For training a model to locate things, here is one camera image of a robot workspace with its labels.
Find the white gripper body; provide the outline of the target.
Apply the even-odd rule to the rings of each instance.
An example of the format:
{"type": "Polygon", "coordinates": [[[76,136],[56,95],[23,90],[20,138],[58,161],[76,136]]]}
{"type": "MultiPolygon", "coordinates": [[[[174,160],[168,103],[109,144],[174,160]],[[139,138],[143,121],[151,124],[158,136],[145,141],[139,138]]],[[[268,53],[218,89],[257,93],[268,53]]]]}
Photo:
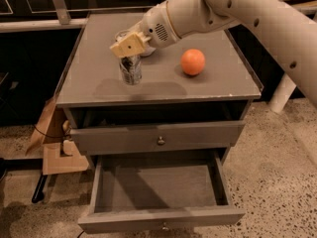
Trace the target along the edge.
{"type": "Polygon", "coordinates": [[[170,22],[167,1],[150,9],[130,30],[137,34],[145,46],[156,49],[169,47],[180,40],[170,22]]]}

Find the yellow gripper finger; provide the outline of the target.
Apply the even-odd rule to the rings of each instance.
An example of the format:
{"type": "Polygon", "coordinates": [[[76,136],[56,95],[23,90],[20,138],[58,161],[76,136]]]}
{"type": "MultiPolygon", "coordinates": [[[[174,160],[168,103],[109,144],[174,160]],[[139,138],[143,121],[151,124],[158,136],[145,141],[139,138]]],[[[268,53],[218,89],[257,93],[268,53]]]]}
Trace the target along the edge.
{"type": "Polygon", "coordinates": [[[110,50],[117,58],[137,56],[146,51],[150,39],[141,32],[129,32],[116,41],[110,50]]]}

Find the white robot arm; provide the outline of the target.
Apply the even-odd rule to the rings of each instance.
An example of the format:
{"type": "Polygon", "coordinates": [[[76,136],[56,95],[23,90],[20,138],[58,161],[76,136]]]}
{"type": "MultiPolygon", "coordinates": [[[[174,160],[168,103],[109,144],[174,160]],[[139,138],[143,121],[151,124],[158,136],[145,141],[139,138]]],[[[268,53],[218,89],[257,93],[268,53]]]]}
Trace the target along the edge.
{"type": "Polygon", "coordinates": [[[166,0],[111,46],[118,58],[162,49],[196,33],[243,25],[317,106],[317,23],[282,0],[166,0]]]}

